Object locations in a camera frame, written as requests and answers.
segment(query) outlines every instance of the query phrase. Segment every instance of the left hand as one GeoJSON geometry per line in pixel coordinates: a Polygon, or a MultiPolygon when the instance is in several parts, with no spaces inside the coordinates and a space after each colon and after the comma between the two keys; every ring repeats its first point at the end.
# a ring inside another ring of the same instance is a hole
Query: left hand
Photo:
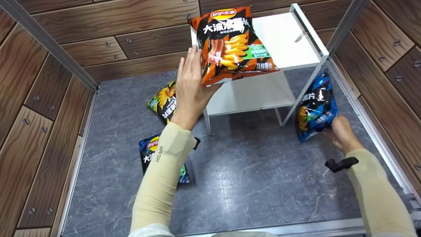
{"type": "Polygon", "coordinates": [[[177,73],[177,109],[171,118],[171,122],[190,131],[213,94],[222,86],[222,84],[214,84],[209,87],[201,85],[201,56],[202,50],[197,50],[196,45],[189,48],[186,59],[180,59],[177,73]]]}

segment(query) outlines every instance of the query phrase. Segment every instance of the lay's logo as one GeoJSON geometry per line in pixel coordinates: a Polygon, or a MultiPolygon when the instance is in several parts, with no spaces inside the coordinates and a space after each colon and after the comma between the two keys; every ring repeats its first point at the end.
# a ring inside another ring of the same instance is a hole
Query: lay's logo
{"type": "Polygon", "coordinates": [[[148,149],[151,151],[156,151],[158,146],[159,137],[154,137],[152,140],[148,143],[148,149]]]}
{"type": "Polygon", "coordinates": [[[215,20],[222,21],[230,19],[235,16],[235,14],[237,14],[237,11],[234,8],[230,8],[214,11],[210,14],[210,16],[215,20]]]}

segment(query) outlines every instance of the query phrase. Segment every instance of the beige arm sleeve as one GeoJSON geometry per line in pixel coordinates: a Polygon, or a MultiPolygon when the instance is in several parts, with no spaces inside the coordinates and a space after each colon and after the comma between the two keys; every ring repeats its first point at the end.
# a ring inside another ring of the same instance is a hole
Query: beige arm sleeve
{"type": "Polygon", "coordinates": [[[190,131],[171,122],[167,124],[140,184],[130,232],[149,224],[169,226],[180,169],[195,145],[190,131]]]}
{"type": "Polygon", "coordinates": [[[405,205],[387,180],[377,158],[366,149],[346,154],[356,157],[358,164],[347,170],[360,205],[367,233],[398,233],[414,236],[415,229],[405,205]]]}

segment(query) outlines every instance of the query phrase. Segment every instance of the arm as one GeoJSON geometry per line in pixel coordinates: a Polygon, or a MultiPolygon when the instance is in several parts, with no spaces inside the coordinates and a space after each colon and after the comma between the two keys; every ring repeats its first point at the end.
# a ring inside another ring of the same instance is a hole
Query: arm
{"type": "Polygon", "coordinates": [[[358,164],[347,170],[357,195],[362,220],[372,236],[416,236],[411,218],[397,192],[387,180],[378,159],[364,149],[342,115],[332,123],[326,133],[334,146],[348,157],[356,157],[358,164]]]}
{"type": "Polygon", "coordinates": [[[181,166],[196,145],[191,135],[212,95],[221,87],[201,86],[202,51],[189,48],[177,73],[177,110],[163,130],[133,206],[131,236],[170,236],[168,231],[181,166]]]}

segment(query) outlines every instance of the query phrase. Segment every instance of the orange chip bag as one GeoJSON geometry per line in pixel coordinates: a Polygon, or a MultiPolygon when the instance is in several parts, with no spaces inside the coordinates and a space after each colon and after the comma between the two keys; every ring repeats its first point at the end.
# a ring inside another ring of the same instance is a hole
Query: orange chip bag
{"type": "Polygon", "coordinates": [[[253,30],[250,6],[213,11],[189,24],[203,49],[202,85],[278,71],[253,30]]]}

